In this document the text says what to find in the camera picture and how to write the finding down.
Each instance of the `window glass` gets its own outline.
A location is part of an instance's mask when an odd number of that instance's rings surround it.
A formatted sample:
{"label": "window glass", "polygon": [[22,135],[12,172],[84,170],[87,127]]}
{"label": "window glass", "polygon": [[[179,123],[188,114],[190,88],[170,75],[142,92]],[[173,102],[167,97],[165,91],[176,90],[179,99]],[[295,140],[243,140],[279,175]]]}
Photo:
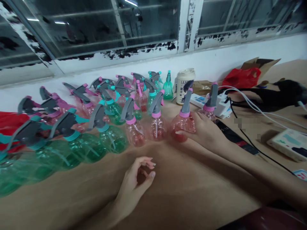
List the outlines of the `window glass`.
{"label": "window glass", "polygon": [[179,0],[14,0],[56,58],[176,39]]}
{"label": "window glass", "polygon": [[198,35],[306,21],[303,0],[204,0]]}
{"label": "window glass", "polygon": [[41,62],[1,16],[0,32],[0,69]]}

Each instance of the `window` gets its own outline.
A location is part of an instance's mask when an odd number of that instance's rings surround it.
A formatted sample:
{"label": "window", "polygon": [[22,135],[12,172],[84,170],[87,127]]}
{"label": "window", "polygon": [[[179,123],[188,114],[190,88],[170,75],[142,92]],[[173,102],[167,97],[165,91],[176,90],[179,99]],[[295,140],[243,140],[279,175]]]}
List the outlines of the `window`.
{"label": "window", "polygon": [[304,0],[0,0],[0,15],[0,85],[307,31]]}

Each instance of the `window frame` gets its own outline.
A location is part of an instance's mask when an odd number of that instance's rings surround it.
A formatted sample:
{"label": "window frame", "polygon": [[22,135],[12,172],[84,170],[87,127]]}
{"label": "window frame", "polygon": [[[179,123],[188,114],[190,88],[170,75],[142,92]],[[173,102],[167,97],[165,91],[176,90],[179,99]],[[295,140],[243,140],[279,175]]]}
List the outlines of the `window frame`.
{"label": "window frame", "polygon": [[[118,25],[121,26],[121,19],[116,6],[116,0],[110,0],[113,6]],[[227,21],[231,15],[236,0],[232,0],[228,12]],[[143,61],[152,58],[164,58],[176,54],[220,48],[228,45],[236,45],[258,40],[277,38],[285,35],[298,34],[307,30],[307,23],[290,23],[276,27],[255,27],[235,31],[227,31],[210,35],[198,35],[199,24],[204,0],[181,0],[178,7],[178,34],[174,40],[159,41],[136,46],[128,46],[110,50],[98,50],[90,53],[83,53],[65,58],[55,58],[46,47],[39,35],[32,29],[27,19],[18,11],[12,0],[0,0],[0,15],[10,24],[20,38],[38,56],[42,63],[35,64],[32,77],[22,78],[22,68],[31,66],[16,66],[10,71],[0,71],[0,79],[9,73],[15,82],[28,81],[32,79],[45,78],[41,75],[46,70],[51,71],[52,76],[64,76],[70,73],[85,72],[91,69],[103,68],[113,65]]]}

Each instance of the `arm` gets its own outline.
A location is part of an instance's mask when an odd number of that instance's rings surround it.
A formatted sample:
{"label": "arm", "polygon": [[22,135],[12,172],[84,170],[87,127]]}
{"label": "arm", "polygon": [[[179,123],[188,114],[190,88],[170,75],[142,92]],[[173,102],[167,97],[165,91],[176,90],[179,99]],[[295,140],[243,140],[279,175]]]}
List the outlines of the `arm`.
{"label": "arm", "polygon": [[[156,164],[151,160],[152,158],[149,157],[136,158],[133,165],[125,173],[116,199],[86,221],[79,223],[74,229],[111,229],[130,215],[141,196],[154,180],[154,171],[148,175],[145,170],[140,168],[141,166],[146,166],[151,170],[154,169]],[[144,183],[140,185],[137,182],[138,174],[143,174],[146,177]]]}
{"label": "arm", "polygon": [[269,188],[280,193],[297,210],[307,210],[307,183],[290,173],[277,168],[247,153],[230,142],[221,130],[207,117],[192,113],[197,127],[196,133],[179,131],[209,151],[240,166]]}

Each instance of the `hand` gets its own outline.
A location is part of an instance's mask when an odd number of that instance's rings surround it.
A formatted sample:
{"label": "hand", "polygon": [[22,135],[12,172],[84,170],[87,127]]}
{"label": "hand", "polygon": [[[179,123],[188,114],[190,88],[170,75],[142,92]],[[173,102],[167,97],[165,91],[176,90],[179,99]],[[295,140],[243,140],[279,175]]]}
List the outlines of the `hand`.
{"label": "hand", "polygon": [[191,115],[195,121],[196,132],[189,133],[180,130],[176,132],[177,134],[187,136],[199,143],[202,147],[216,154],[219,154],[229,147],[230,141],[215,123],[199,112],[191,112]]}
{"label": "hand", "polygon": [[[150,157],[136,158],[133,165],[127,170],[121,188],[114,201],[114,210],[117,214],[118,222],[132,213],[138,204],[141,196],[151,186],[156,173],[151,171],[147,174],[141,166],[146,166],[149,169],[154,169],[155,163],[151,162]],[[137,175],[143,174],[146,180],[142,184],[138,184]]]}

